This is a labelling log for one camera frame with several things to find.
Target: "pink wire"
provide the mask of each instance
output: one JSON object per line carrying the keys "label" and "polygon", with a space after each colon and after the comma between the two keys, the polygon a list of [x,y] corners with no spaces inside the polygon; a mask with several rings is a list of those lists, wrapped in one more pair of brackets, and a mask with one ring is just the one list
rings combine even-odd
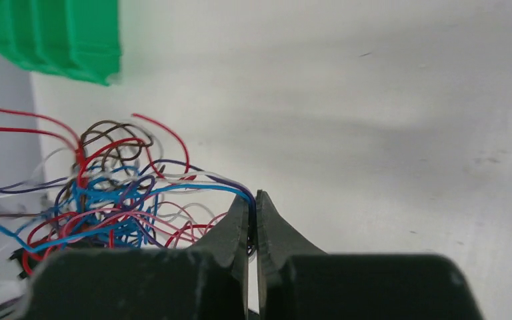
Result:
{"label": "pink wire", "polygon": [[221,213],[220,215],[218,215],[218,216],[216,216],[216,217],[212,218],[212,219],[209,221],[209,223],[207,224],[207,226],[206,226],[206,228],[205,228],[205,230],[204,230],[204,232],[203,232],[203,235],[206,235],[206,234],[207,234],[207,232],[209,231],[209,226],[210,226],[210,225],[212,225],[212,224],[213,224],[213,222],[215,222],[218,218],[224,217],[227,213],[228,213],[228,212],[224,212],[224,213]]}
{"label": "pink wire", "polygon": [[[92,215],[92,214],[95,214],[95,213],[98,213],[98,212],[104,212],[104,211],[120,211],[120,209],[118,208],[101,208],[101,209],[94,209],[94,210],[90,210],[90,211],[87,211],[87,212],[84,212],[84,213],[80,213],[76,216],[74,216],[74,218],[68,220],[68,222],[66,222],[66,224],[64,224],[64,226],[62,226],[62,229],[60,230],[60,234],[59,234],[59,237],[66,237],[67,236],[67,231],[70,230],[70,227],[76,223],[76,221],[78,221],[78,219],[75,219],[75,218],[82,218],[82,217],[85,217],[87,215]],[[132,215],[133,217],[137,218],[138,220],[144,222],[146,225],[148,225],[149,227],[152,227],[164,234],[167,234],[167,235],[173,235],[172,233],[169,233],[167,231],[164,231],[156,226],[154,226],[153,224],[151,224],[150,222],[148,222],[147,220],[145,219],[142,219],[141,217],[138,217],[138,215],[144,215],[144,216],[147,216],[147,217],[150,217],[150,218],[154,218],[154,220],[176,230],[176,231],[179,231],[180,228],[172,225],[171,223],[169,222],[166,222],[150,213],[147,213],[147,212],[142,212],[142,211],[129,211],[129,212],[121,212],[121,213],[117,213],[115,214],[114,216],[112,217],[109,217],[107,218],[106,220],[102,221],[101,223],[97,224],[96,226],[94,226],[93,228],[89,228],[88,231],[91,231],[91,230],[94,230],[94,229],[98,229],[100,227],[104,227],[106,224],[110,223],[111,221],[117,219],[117,218],[120,218],[124,215]]]}
{"label": "pink wire", "polygon": [[189,218],[190,220],[193,220],[193,217],[189,214],[189,212],[187,212],[187,210],[185,210],[182,206],[176,204],[176,203],[173,203],[173,202],[170,202],[170,201],[162,201],[160,202],[159,204],[160,205],[163,205],[164,203],[167,203],[169,205],[173,205],[174,207],[177,207],[179,210],[183,211]]}
{"label": "pink wire", "polygon": [[179,231],[179,233],[175,236],[175,241],[173,242],[173,248],[174,249],[177,247],[177,242],[181,239],[181,235],[184,234],[187,229],[191,230],[191,238],[192,239],[194,238],[194,235],[193,235],[193,229],[194,229],[193,228],[193,222],[186,221],[185,224],[183,225],[183,227],[181,228],[181,230]]}

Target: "wire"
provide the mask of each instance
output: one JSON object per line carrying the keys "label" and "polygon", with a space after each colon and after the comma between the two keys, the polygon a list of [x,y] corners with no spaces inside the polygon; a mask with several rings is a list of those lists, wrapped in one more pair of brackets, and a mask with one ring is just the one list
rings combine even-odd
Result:
{"label": "wire", "polygon": [[55,124],[59,125],[60,127],[63,127],[64,129],[66,129],[76,141],[79,140],[77,134],[75,133],[75,131],[72,128],[70,128],[65,123],[63,123],[63,122],[61,122],[59,120],[56,120],[56,119],[54,119],[52,117],[48,117],[48,116],[45,116],[45,115],[39,115],[37,113],[32,113],[32,112],[8,110],[8,109],[2,109],[2,108],[0,108],[0,112],[1,113],[8,113],[8,114],[11,114],[11,115],[23,115],[23,116],[36,117],[36,118],[48,120],[48,121],[50,121],[52,123],[55,123]]}
{"label": "wire", "polygon": [[[167,126],[139,114],[132,114],[168,132],[181,145],[185,161],[162,159],[163,145],[146,128],[134,123],[111,120],[99,121],[90,126],[81,136],[74,136],[77,146],[56,133],[35,129],[0,127],[4,132],[28,132],[54,136],[67,147],[56,149],[48,154],[25,181],[0,187],[0,198],[38,190],[60,188],[53,204],[41,213],[1,212],[0,217],[31,217],[16,232],[0,225],[0,233],[11,237],[24,248],[23,268],[31,273],[29,259],[42,261],[54,251],[71,247],[72,243],[84,241],[105,248],[141,248],[152,244],[158,247],[176,248],[180,241],[195,243],[204,236],[225,213],[215,216],[210,208],[202,203],[185,205],[167,201],[164,194],[188,195],[204,191],[226,191],[242,197],[249,204],[249,214],[255,215],[255,199],[246,186],[214,172],[204,171],[190,164],[190,156],[185,142]],[[158,148],[160,158],[153,159],[151,147]],[[67,177],[54,181],[35,183],[36,176],[55,154],[70,149],[75,152],[75,163]],[[143,152],[148,163],[140,166]],[[164,172],[166,164],[184,166],[180,174]],[[198,181],[199,175],[207,176],[206,181]],[[177,212],[165,214],[168,208]],[[198,223],[200,217],[193,216],[192,207],[200,207],[207,212],[207,224]],[[176,227],[177,218],[185,220],[183,226]],[[32,226],[26,241],[20,238],[22,230]],[[37,232],[45,229],[46,237],[34,241]],[[164,236],[166,244],[157,237]],[[249,252],[253,253],[250,244]]]}
{"label": "wire", "polygon": [[[168,132],[170,135],[172,135],[177,140],[177,142],[179,142],[179,144],[181,145],[181,148],[183,149],[183,154],[185,156],[185,171],[184,171],[184,173],[187,173],[189,171],[189,152],[187,150],[187,147],[185,146],[185,142],[183,142],[183,139],[180,136],[178,136],[176,132],[174,132],[168,126],[166,126],[152,118],[148,118],[145,115],[141,115],[139,113],[133,113],[131,116],[140,118],[142,120],[146,120],[150,123],[153,123],[153,124],[157,125],[158,127],[166,130],[166,132]],[[156,168],[153,167],[153,169],[154,169],[154,172],[156,172],[156,174],[158,175],[158,177],[160,177],[162,179],[164,178],[164,176],[158,170],[156,170]]]}

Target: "red wire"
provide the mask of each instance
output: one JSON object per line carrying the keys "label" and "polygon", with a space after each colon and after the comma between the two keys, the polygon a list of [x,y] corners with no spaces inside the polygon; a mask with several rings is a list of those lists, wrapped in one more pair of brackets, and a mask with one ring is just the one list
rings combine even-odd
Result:
{"label": "red wire", "polygon": [[8,127],[0,127],[0,132],[22,132],[22,133],[39,133],[41,135],[50,135],[52,137],[56,137],[62,140],[73,152],[77,154],[77,149],[69,142],[68,139],[58,135],[57,133],[38,130],[38,129],[22,129],[22,128],[8,128]]}
{"label": "red wire", "polygon": [[[42,243],[46,242],[47,240],[46,239],[40,239],[36,242],[33,243],[32,247],[36,247],[37,245],[41,245]],[[32,268],[30,268],[30,265],[28,264],[28,256],[29,256],[30,252],[26,251],[26,250],[23,250],[23,256],[22,256],[22,264],[23,264],[23,269],[26,271],[26,273],[28,275],[32,275]]]}
{"label": "red wire", "polygon": [[[36,234],[36,232],[38,230],[42,229],[42,227],[44,227],[45,225],[50,224],[50,222],[59,221],[60,219],[63,219],[69,215],[75,215],[75,214],[76,214],[75,212],[67,212],[67,213],[64,213],[62,215],[59,215],[57,217],[48,219],[48,220],[40,223],[39,225],[36,226],[36,228],[32,229],[32,231],[30,231],[30,233],[28,234],[27,244],[31,247],[36,247],[38,244],[41,244],[41,243],[39,243],[40,241],[36,241],[35,243],[32,243],[32,237],[34,237],[34,234]],[[34,259],[36,261],[42,261],[42,259],[44,259],[44,257],[41,257],[36,253],[28,252],[28,254],[32,257],[32,259]]]}
{"label": "red wire", "polygon": [[[83,162],[83,165],[81,166],[81,168],[79,169],[79,172],[77,174],[77,181],[78,181],[78,185],[80,187],[84,187],[85,185],[83,184],[83,173],[85,172],[85,170],[87,170],[87,166],[92,162],[92,160],[98,156],[100,156],[100,154],[102,154],[102,152],[106,151],[106,150],[110,150],[110,149],[114,149],[116,146],[120,145],[121,143],[125,143],[125,142],[130,142],[130,141],[137,141],[137,142],[140,142],[140,143],[144,143],[144,140],[140,139],[140,138],[124,138],[124,139],[121,139],[121,140],[117,140],[115,142],[112,142],[102,148],[100,148],[99,150],[97,150],[94,154],[90,155],[84,162]],[[148,148],[146,148],[146,156],[148,156],[148,161],[150,161],[150,166],[152,167],[152,169],[154,169],[154,171],[160,175],[160,172],[158,170],[156,170],[156,166],[153,164],[153,160],[152,160],[152,154],[150,153],[150,150]]]}
{"label": "red wire", "polygon": [[66,125],[65,123],[61,122],[60,120],[56,120],[56,119],[54,119],[52,117],[48,117],[46,115],[39,115],[37,113],[32,113],[32,112],[7,110],[7,109],[2,109],[2,108],[0,108],[0,112],[8,113],[8,114],[11,114],[11,115],[24,115],[26,117],[36,117],[36,118],[48,120],[50,122],[53,122],[53,123],[59,125],[60,127],[63,127],[64,129],[66,129],[76,141],[79,141],[79,136],[75,133],[75,131],[72,128],[70,128],[68,125]]}
{"label": "red wire", "polygon": [[[224,217],[228,212],[224,212],[224,213],[221,213],[220,215],[212,218],[209,223],[207,225],[210,225],[211,227],[213,226],[213,222],[215,222],[218,218],[220,217]],[[206,235],[207,234],[207,231],[209,230],[209,228],[206,228],[203,232],[203,235]]]}
{"label": "red wire", "polygon": [[[212,228],[213,226],[212,225],[190,225],[190,224],[186,224],[184,225],[184,227],[188,227],[188,229],[201,229],[201,228]],[[185,231],[186,229],[182,228],[176,232],[173,233],[172,236],[170,236],[170,238],[166,241],[166,244],[164,244],[164,247],[168,248],[169,245],[171,244],[171,242],[175,239],[176,242],[178,242],[178,240],[181,238],[181,235],[183,234],[183,232]]]}
{"label": "red wire", "polygon": [[[139,113],[133,113],[131,116],[132,117],[140,118],[142,120],[146,120],[146,121],[148,121],[150,123],[153,123],[153,124],[157,125],[158,127],[166,130],[166,132],[168,132],[170,135],[172,135],[177,140],[177,142],[179,142],[179,144],[181,145],[181,148],[183,149],[183,154],[185,156],[185,171],[184,171],[184,173],[188,173],[189,172],[189,168],[190,168],[190,164],[189,164],[189,151],[187,150],[187,146],[185,145],[185,142],[183,141],[183,139],[176,132],[174,132],[174,130],[170,129],[168,126],[162,124],[161,122],[158,122],[158,121],[156,121],[156,120],[154,120],[152,118],[146,117],[145,115],[141,115]],[[156,174],[160,178],[164,179],[164,176],[160,172],[158,172],[158,170],[154,170],[154,172],[156,172]],[[194,175],[185,178],[185,180],[194,180],[194,179],[195,179]]]}
{"label": "red wire", "polygon": [[23,263],[23,269],[25,270],[25,272],[28,275],[32,275],[32,269],[30,268],[30,265],[28,264],[28,251],[26,251],[26,250],[23,251],[22,263]]}
{"label": "red wire", "polygon": [[[179,242],[179,240],[181,239],[181,236],[185,233],[185,230],[187,230],[187,229],[186,229],[186,227],[188,227],[188,226],[190,226],[190,225],[193,225],[193,222],[191,222],[191,221],[187,221],[187,222],[183,225],[183,227],[181,228],[181,230],[179,230],[179,233],[177,234],[177,237],[175,238],[175,242],[173,243],[173,247],[174,247],[174,248],[176,248],[176,247],[177,247],[177,243],[178,243],[178,242]],[[188,229],[190,229],[190,230],[191,230],[191,238],[193,239],[193,238],[195,237],[195,236],[193,235],[193,230],[194,230],[194,228],[193,228],[193,227],[190,227],[190,228],[188,228]]]}
{"label": "red wire", "polygon": [[[65,229],[62,230],[61,234],[58,234],[58,238],[62,238],[62,237],[66,237],[67,235],[69,235],[72,231],[73,231],[73,228],[75,227],[75,224],[80,222],[80,220],[82,220],[83,217],[78,217],[77,215],[70,219],[69,220],[69,223],[67,223],[65,226]],[[80,232],[84,232],[87,230],[87,227],[85,226],[85,224],[83,224],[80,228]]]}
{"label": "red wire", "polygon": [[[54,235],[54,233],[56,233],[56,230],[52,229],[50,230],[50,232],[48,233],[48,238],[46,238],[46,242],[52,240],[52,235]],[[46,259],[48,258],[48,256],[50,255],[50,253],[52,253],[52,251],[55,249],[55,248],[58,248],[60,247],[59,245],[53,245],[53,246],[50,246],[46,249],[46,251],[44,251],[44,255],[42,256],[43,259]]]}
{"label": "red wire", "polygon": [[115,247],[115,230],[109,231],[109,248]]}
{"label": "red wire", "polygon": [[69,134],[75,139],[75,141],[77,142],[77,148],[73,148],[75,150],[75,157],[76,157],[76,160],[77,162],[79,162],[79,164],[82,164],[83,161],[85,160],[84,156],[83,156],[83,146],[79,140],[79,136],[76,134],[76,132],[70,128],[70,126],[66,125],[65,123],[61,122],[60,120],[56,120],[52,117],[48,117],[46,115],[39,115],[38,113],[32,113],[32,112],[26,112],[26,111],[16,111],[16,110],[7,110],[7,109],[2,109],[0,108],[0,113],[8,113],[10,115],[22,115],[22,116],[26,116],[26,117],[36,117],[36,118],[40,118],[40,119],[44,119],[44,120],[48,120],[52,123],[55,123],[57,125],[59,125],[60,127],[66,129]]}

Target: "white wall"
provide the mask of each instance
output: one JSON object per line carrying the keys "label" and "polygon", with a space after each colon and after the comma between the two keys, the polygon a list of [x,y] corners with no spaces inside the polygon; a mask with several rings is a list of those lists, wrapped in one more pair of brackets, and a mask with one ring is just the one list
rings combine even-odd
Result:
{"label": "white wall", "polygon": [[155,117],[322,249],[445,254],[512,319],[512,1],[122,0],[121,39],[120,85],[34,75],[37,110]]}

